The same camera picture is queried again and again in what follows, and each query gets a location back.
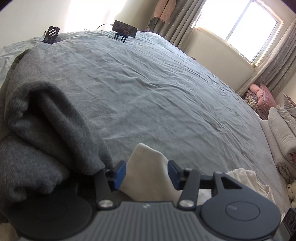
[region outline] pillow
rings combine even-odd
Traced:
[[[284,94],[284,108],[296,119],[296,104],[292,99]]]
[[[251,86],[249,87],[249,89],[254,93],[257,94],[257,92],[260,90],[260,87],[256,84],[251,84]]]
[[[269,109],[271,107],[276,108],[276,101],[272,97],[272,94],[270,93],[269,89],[264,84],[260,84],[260,90],[257,91],[256,95],[258,97],[258,107],[266,115],[268,115]]]

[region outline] pink pillow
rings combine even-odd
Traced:
[[[258,107],[268,116],[269,109],[271,107],[276,108],[276,102],[269,89],[264,84],[260,84],[260,90],[257,92],[257,97]]]
[[[254,93],[257,94],[257,92],[260,90],[260,87],[256,84],[251,84],[251,86],[249,87],[249,89]]]

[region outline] bed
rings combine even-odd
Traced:
[[[281,213],[290,207],[254,111],[205,67],[157,34],[138,32],[125,43],[108,31],[59,34],[0,49],[0,81],[28,48],[51,53],[56,85],[96,126],[114,162],[140,142],[202,174],[254,170],[272,189]]]

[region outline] stuffed animal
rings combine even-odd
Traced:
[[[292,200],[291,207],[296,208],[296,181],[287,186],[289,199]]]

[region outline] smartphone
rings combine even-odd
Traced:
[[[138,29],[126,23],[115,20],[112,30],[134,38]]]

